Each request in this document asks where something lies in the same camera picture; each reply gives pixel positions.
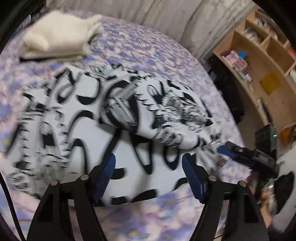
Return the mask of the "person's right hand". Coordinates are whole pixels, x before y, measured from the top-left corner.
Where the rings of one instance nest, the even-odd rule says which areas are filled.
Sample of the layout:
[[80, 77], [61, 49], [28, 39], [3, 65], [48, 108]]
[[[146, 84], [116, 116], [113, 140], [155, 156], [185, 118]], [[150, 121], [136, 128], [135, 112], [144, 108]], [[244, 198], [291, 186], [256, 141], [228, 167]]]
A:
[[270, 190], [263, 190], [261, 192], [261, 206], [260, 211], [263, 217], [266, 228], [269, 228], [273, 221], [273, 216], [276, 210], [275, 195]]

